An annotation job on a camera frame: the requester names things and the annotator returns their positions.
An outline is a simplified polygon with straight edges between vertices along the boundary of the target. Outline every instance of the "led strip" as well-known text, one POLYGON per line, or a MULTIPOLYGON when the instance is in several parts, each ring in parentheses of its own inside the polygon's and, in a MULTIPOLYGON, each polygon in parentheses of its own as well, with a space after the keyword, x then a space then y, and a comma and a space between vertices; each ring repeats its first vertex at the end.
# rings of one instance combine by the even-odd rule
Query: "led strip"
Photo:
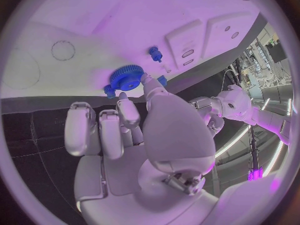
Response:
MULTIPOLYGON (((290 116, 291 115, 291 110, 292 110, 292 99, 288 100, 287 103, 287 112, 286 115, 290 116)), ((269 174, 269 172, 272 170, 274 164, 276 163, 276 160, 279 157, 279 154, 283 148, 284 143, 282 141, 279 142, 278 147, 276 149, 276 152, 274 154, 274 156, 272 157, 271 162, 269 163, 269 165, 267 166, 266 170, 263 172, 262 176, 265 177, 269 174)))
MULTIPOLYGON (((265 108, 266 108, 266 106, 267 106, 267 104, 269 103, 269 101, 270 101, 270 98, 268 98, 266 101, 265 101, 265 103, 264 103, 264 105, 262 106, 262 108, 261 108, 261 110, 265 110, 265 108)), ((224 147, 224 148, 221 148, 216 154, 215 154, 215 156, 214 156, 214 158, 217 158, 217 157, 219 157, 219 156, 221 156, 223 153, 225 153, 228 149, 230 149, 234 144, 236 144, 236 142, 238 141, 238 140, 240 140, 241 139, 241 137, 242 136, 244 136, 247 132, 248 132, 248 130, 251 128, 251 126, 250 125, 248 125, 245 129, 244 129, 244 131, 242 131, 242 133, 240 134, 240 135, 238 135, 230 144, 228 144, 226 147, 224 147)))

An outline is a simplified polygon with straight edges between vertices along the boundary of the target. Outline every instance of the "drawn circle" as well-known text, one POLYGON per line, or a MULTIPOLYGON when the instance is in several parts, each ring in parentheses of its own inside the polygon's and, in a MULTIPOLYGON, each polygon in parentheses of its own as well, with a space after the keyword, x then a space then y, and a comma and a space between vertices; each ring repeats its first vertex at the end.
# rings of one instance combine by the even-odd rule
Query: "drawn circle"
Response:
POLYGON ((239 32, 237 31, 237 32, 235 32, 233 35, 232 35, 232 39, 235 39, 237 36, 239 35, 239 32))
POLYGON ((34 86, 40 76, 40 66, 33 56, 15 48, 8 58, 2 81, 12 89, 22 90, 34 86))
POLYGON ((61 40, 53 44, 52 56, 58 61, 67 61, 74 57, 75 47, 69 41, 61 40))

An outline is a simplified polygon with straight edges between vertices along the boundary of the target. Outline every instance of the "blue plastic part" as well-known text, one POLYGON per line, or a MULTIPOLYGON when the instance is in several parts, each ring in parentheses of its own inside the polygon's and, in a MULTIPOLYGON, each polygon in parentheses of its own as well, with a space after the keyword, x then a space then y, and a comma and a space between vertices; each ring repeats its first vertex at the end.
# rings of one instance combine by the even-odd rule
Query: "blue plastic part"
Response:
POLYGON ((111 85, 106 85, 104 87, 104 92, 109 99, 113 99, 116 97, 116 90, 113 89, 111 85))
POLYGON ((164 75, 160 76, 158 79, 157 79, 161 85, 163 85, 164 87, 167 86, 167 79, 165 78, 164 75))
POLYGON ((156 46, 153 46, 149 49, 149 54, 151 55, 153 61, 159 61, 160 63, 162 62, 163 55, 156 46))
POLYGON ((135 89, 140 85, 143 74, 143 68, 138 65, 120 67, 109 78, 111 88, 122 91, 135 89))

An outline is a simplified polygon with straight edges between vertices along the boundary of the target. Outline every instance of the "robotic arm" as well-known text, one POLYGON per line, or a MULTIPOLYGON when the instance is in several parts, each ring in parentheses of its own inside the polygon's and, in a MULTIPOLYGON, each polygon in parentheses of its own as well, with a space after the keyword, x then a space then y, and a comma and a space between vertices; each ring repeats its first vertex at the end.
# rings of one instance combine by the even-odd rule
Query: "robotic arm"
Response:
POLYGON ((227 91, 221 91, 216 97, 195 98, 190 104, 198 110, 208 128, 214 124, 212 127, 216 133, 223 127, 221 119, 227 118, 249 125, 259 125, 278 135, 286 145, 290 144, 291 118, 252 105, 247 93, 237 85, 229 85, 227 91))

